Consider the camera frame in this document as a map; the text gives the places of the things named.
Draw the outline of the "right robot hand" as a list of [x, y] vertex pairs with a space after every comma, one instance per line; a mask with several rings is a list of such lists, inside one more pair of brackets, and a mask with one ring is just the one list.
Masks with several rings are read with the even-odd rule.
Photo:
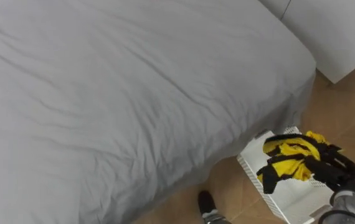
[[314, 174], [313, 178], [327, 185], [335, 195], [344, 190], [355, 193], [355, 163], [341, 150], [330, 144], [320, 148], [320, 160], [305, 157], [305, 166]]

